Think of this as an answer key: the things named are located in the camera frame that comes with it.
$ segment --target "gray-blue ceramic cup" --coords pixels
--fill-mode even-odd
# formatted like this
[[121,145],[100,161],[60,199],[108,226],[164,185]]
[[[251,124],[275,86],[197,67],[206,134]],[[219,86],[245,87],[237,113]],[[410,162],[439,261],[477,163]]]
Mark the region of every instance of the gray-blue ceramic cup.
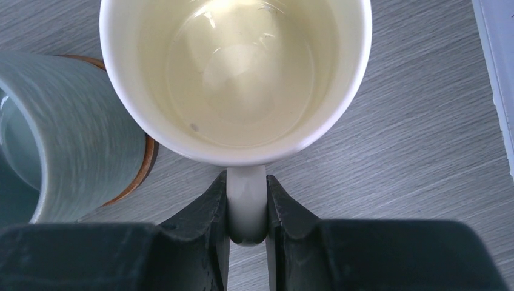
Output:
[[123,192],[144,152],[105,71],[0,53],[0,227],[76,221]]

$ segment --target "white cup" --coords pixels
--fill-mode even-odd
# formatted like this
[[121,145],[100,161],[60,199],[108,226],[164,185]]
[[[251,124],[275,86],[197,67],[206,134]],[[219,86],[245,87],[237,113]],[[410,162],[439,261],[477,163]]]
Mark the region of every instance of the white cup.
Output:
[[102,0],[111,82],[136,122],[187,158],[228,167],[229,235],[267,233],[264,165],[319,139],[369,58],[369,0]]

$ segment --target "coaster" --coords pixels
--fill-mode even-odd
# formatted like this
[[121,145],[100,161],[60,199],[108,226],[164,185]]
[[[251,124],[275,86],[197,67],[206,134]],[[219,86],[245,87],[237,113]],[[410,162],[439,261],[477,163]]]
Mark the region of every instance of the coaster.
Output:
[[[102,70],[105,70],[104,62],[100,61],[99,59],[93,59],[89,58],[87,56],[77,56],[77,55],[59,55],[63,56],[65,58],[72,58],[72,59],[80,59],[81,61],[88,62],[90,64],[93,64],[97,67],[99,67]],[[138,174],[134,178],[134,180],[128,185],[128,187],[123,190],[117,197],[112,199],[111,201],[105,203],[103,206],[107,206],[113,203],[116,203],[120,199],[123,199],[128,194],[131,194],[132,191],[136,190],[136,188],[143,183],[143,181],[148,177],[148,174],[152,170],[153,165],[155,164],[155,160],[157,158],[157,153],[159,151],[159,144],[151,138],[149,135],[146,135],[146,148],[143,158],[143,163],[141,164],[141,168],[139,169]]]

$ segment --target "mug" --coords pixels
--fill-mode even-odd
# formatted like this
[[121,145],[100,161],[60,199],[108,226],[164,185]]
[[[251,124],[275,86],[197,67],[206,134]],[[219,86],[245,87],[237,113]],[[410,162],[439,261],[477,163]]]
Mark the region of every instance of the mug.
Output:
[[129,186],[145,147],[105,71],[0,53],[0,227],[76,221]]
[[369,58],[369,0],[102,0],[121,101],[157,142],[227,169],[236,243],[267,234],[265,164],[319,139]]

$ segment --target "tabletop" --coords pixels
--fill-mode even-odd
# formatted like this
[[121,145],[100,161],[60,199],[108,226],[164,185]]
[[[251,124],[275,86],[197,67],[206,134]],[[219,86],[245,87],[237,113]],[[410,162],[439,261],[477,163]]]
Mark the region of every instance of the tabletop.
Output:
[[[100,0],[0,0],[0,50],[101,58]],[[514,184],[469,0],[372,0],[362,86],[318,142],[268,166],[321,218],[453,219],[514,288]],[[143,185],[82,221],[159,223],[221,168],[163,147]],[[265,246],[232,245],[229,290],[268,290]]]

